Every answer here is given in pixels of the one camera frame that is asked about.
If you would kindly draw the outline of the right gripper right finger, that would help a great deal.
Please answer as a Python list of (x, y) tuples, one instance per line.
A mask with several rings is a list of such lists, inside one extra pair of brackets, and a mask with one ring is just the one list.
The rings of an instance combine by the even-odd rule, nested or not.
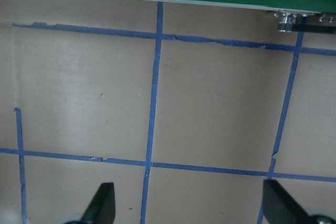
[(268, 223), (315, 223), (314, 217), (308, 215), (276, 180), (264, 180), (262, 190), (263, 212)]

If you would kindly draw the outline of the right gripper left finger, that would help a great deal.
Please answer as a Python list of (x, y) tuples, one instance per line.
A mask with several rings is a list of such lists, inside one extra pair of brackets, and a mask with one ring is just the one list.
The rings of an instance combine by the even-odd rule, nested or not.
[(114, 183), (102, 183), (86, 211), (80, 219), (80, 223), (113, 224), (116, 216)]

